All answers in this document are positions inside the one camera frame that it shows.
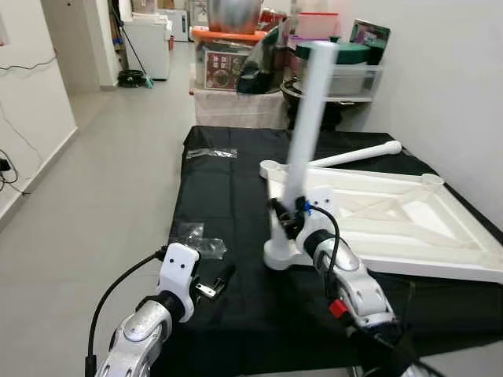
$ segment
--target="metal bowl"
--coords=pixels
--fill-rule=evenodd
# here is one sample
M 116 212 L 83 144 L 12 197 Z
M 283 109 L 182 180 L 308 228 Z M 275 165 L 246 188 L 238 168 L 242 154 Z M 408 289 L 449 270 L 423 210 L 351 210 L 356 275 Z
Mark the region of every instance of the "metal bowl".
M 210 31 L 253 34 L 263 0 L 207 0 Z

